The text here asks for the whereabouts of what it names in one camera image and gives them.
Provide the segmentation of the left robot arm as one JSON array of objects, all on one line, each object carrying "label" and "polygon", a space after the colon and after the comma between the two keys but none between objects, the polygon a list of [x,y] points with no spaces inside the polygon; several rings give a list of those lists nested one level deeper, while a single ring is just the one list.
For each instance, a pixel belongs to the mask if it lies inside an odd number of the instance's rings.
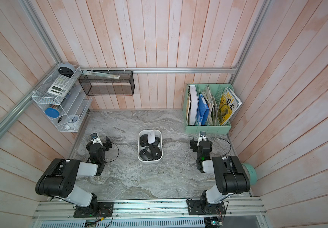
[{"label": "left robot arm", "polygon": [[83,213],[95,215],[99,212],[97,196],[78,187],[78,177],[100,176],[106,166],[106,151],[112,148],[111,140],[106,137],[102,142],[97,133],[90,135],[86,145],[89,159],[86,162],[74,159],[54,159],[36,183],[38,195],[56,197],[69,202]]}]

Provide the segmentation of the white mouse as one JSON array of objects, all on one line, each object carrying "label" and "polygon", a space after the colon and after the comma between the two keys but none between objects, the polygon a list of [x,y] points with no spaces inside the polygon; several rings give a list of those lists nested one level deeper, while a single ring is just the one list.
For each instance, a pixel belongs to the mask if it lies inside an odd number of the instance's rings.
[{"label": "white mouse", "polygon": [[147,133],[147,142],[148,142],[148,144],[153,144],[155,142],[155,131],[154,130]]}]

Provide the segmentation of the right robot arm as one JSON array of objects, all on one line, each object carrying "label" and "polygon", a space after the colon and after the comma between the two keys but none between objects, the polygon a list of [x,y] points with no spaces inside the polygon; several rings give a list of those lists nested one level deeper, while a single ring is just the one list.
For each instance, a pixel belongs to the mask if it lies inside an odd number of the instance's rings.
[{"label": "right robot arm", "polygon": [[250,180],[237,156],[211,157],[212,142],[192,139],[189,148],[196,152],[196,167],[202,173],[213,173],[215,184],[204,191],[199,200],[200,208],[209,213],[234,194],[249,192]]}]

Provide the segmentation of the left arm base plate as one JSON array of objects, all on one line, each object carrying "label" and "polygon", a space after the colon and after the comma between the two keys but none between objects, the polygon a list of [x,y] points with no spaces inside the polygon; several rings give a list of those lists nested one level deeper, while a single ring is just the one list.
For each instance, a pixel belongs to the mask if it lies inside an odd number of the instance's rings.
[{"label": "left arm base plate", "polygon": [[114,202],[97,202],[88,207],[76,206],[74,218],[112,217]]}]

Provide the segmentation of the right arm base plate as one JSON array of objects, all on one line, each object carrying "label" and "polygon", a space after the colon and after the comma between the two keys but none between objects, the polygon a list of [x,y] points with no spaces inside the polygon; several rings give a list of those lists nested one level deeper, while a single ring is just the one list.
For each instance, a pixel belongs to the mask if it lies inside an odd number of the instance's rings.
[{"label": "right arm base plate", "polygon": [[227,206],[224,203],[206,204],[202,200],[187,199],[189,215],[225,215]]}]

